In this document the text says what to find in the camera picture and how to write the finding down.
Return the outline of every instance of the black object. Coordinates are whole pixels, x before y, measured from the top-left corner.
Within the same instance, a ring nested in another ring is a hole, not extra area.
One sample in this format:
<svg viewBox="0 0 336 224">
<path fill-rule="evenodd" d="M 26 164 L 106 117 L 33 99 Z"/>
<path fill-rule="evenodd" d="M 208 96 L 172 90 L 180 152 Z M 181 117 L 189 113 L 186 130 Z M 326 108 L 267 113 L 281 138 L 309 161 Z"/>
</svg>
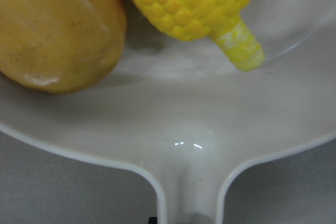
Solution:
<svg viewBox="0 0 336 224">
<path fill-rule="evenodd" d="M 158 224 L 157 221 L 158 219 L 157 219 L 157 217 L 151 217 L 151 218 L 149 218 L 149 220 L 148 220 L 148 224 Z"/>
</svg>

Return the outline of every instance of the white plastic dish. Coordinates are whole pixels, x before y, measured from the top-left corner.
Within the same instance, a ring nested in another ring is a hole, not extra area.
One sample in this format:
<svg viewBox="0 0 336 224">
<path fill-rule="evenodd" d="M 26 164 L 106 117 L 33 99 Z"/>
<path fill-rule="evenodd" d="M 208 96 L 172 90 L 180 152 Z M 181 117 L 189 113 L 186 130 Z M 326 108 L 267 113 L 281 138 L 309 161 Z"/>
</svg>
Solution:
<svg viewBox="0 0 336 224">
<path fill-rule="evenodd" d="M 336 0 L 253 0 L 243 17 L 268 60 L 250 73 L 209 40 L 175 41 L 126 6 L 128 43 L 111 75 L 60 96 L 2 78 L 0 130 L 142 175 L 159 224 L 221 224 L 241 171 L 336 137 Z"/>
</svg>

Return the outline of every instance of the gray table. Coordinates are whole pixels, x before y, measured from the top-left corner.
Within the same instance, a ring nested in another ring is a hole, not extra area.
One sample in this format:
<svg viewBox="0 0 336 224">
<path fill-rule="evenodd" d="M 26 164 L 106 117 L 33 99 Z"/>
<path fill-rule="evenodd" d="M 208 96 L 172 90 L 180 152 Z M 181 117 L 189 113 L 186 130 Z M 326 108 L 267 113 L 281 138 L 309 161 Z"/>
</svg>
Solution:
<svg viewBox="0 0 336 224">
<path fill-rule="evenodd" d="M 0 224 L 147 224 L 139 175 L 47 153 L 0 133 Z M 254 166 L 232 184 L 226 224 L 335 224 L 336 140 Z"/>
</svg>

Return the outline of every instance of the plastic corn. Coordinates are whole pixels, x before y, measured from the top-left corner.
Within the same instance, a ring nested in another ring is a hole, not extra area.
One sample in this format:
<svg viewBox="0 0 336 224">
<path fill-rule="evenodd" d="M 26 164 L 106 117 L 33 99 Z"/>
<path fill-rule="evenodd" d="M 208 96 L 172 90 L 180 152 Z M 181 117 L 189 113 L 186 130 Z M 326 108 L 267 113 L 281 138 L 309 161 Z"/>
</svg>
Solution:
<svg viewBox="0 0 336 224">
<path fill-rule="evenodd" d="M 161 32 L 179 40 L 210 37 L 238 70 L 264 61 L 261 45 L 240 17 L 250 0 L 133 0 Z"/>
</svg>

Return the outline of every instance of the brown potato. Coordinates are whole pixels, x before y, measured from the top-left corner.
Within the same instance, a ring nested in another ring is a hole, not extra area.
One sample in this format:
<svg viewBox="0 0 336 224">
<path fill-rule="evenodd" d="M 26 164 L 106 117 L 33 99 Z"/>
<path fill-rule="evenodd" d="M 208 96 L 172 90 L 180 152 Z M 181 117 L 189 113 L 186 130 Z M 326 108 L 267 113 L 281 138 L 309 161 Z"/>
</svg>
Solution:
<svg viewBox="0 0 336 224">
<path fill-rule="evenodd" d="M 126 23 L 120 0 L 0 0 L 0 72 L 50 93 L 84 89 L 118 63 Z"/>
</svg>

